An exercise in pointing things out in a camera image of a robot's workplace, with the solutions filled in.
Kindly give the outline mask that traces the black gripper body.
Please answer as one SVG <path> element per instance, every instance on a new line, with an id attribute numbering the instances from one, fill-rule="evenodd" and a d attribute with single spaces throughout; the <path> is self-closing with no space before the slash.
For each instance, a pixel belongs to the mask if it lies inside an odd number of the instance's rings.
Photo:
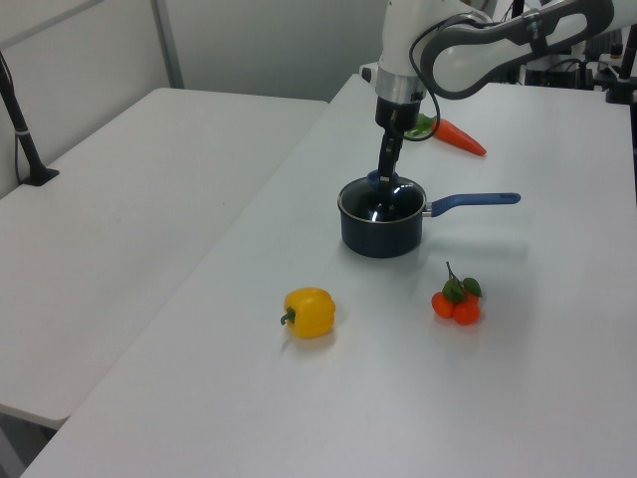
<path id="1" fill-rule="evenodd" d="M 378 97 L 375 122 L 387 130 L 408 131 L 416 127 L 419 113 L 419 102 L 398 104 Z"/>

